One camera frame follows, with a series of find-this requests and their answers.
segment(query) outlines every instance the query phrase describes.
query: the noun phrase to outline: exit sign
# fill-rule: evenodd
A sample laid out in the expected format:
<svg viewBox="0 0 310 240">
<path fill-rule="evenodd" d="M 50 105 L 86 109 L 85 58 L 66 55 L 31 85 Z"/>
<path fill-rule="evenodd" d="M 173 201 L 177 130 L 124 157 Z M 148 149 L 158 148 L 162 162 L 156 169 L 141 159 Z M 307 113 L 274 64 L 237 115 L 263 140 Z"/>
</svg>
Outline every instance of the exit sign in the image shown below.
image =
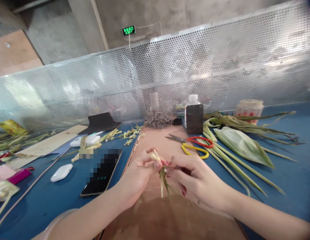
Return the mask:
<svg viewBox="0 0 310 240">
<path fill-rule="evenodd" d="M 135 26 L 130 26 L 122 29 L 123 36 L 127 36 L 129 34 L 135 34 Z"/>
</svg>

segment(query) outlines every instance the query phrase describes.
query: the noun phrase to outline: perforated metal panel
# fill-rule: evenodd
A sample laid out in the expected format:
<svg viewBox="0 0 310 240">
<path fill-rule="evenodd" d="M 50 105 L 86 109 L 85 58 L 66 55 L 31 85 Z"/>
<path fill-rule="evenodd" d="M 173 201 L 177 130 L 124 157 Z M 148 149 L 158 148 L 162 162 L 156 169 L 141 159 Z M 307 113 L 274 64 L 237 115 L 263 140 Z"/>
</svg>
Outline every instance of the perforated metal panel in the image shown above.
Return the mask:
<svg viewBox="0 0 310 240">
<path fill-rule="evenodd" d="M 84 91 L 95 99 L 81 100 Z M 116 121 L 157 109 L 182 114 L 189 94 L 206 112 L 249 98 L 310 101 L 310 8 L 289 2 L 1 77 L 0 121 L 48 129 L 87 124 L 87 116 L 107 111 Z"/>
</svg>

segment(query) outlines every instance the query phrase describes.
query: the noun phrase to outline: phone screen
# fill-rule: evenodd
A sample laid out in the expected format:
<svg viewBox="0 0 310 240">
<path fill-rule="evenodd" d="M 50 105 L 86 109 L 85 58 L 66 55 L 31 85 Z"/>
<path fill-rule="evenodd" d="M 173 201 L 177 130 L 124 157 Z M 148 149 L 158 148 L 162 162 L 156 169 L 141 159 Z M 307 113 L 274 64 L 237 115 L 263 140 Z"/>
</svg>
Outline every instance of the phone screen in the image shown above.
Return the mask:
<svg viewBox="0 0 310 240">
<path fill-rule="evenodd" d="M 107 190 L 122 151 L 122 149 L 112 149 L 108 150 L 107 154 L 103 154 L 100 164 L 97 164 L 97 168 L 94 168 L 93 173 L 90 173 L 92 176 L 81 196 L 99 195 Z"/>
<path fill-rule="evenodd" d="M 204 107 L 202 104 L 186 107 L 187 133 L 202 134 Z"/>
</svg>

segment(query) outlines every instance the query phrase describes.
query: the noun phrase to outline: plastic bottle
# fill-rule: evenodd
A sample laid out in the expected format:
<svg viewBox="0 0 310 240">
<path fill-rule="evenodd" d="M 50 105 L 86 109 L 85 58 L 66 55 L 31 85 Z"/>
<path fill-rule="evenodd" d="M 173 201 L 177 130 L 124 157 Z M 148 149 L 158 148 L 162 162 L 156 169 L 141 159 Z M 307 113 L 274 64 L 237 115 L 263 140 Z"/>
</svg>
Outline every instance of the plastic bottle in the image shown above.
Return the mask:
<svg viewBox="0 0 310 240">
<path fill-rule="evenodd" d="M 256 99 L 241 100 L 235 109 L 235 116 L 256 116 L 260 117 L 264 108 L 263 101 Z M 247 122 L 256 123 L 258 120 L 251 120 Z"/>
<path fill-rule="evenodd" d="M 185 127 L 187 127 L 187 123 L 186 123 L 186 107 L 188 105 L 198 105 L 200 104 L 200 102 L 198 101 L 198 95 L 197 94 L 191 94 L 188 96 L 188 102 L 186 102 L 185 105 Z"/>
</svg>

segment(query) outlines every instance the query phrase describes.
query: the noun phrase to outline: left hand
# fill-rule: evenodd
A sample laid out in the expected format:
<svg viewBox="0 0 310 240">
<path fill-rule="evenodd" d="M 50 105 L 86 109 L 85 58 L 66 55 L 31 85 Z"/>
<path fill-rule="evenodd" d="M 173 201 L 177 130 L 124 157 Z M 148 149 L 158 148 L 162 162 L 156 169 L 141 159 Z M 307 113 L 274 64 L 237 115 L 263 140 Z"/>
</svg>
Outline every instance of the left hand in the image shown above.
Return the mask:
<svg viewBox="0 0 310 240">
<path fill-rule="evenodd" d="M 143 155 L 134 159 L 128 166 L 123 177 L 115 185 L 118 196 L 123 200 L 123 206 L 126 210 L 134 205 L 144 191 L 149 177 L 157 173 L 162 166 L 168 166 L 168 162 L 160 158 L 160 162 L 154 161 L 151 154 L 156 148 L 151 147 L 143 152 Z"/>
</svg>

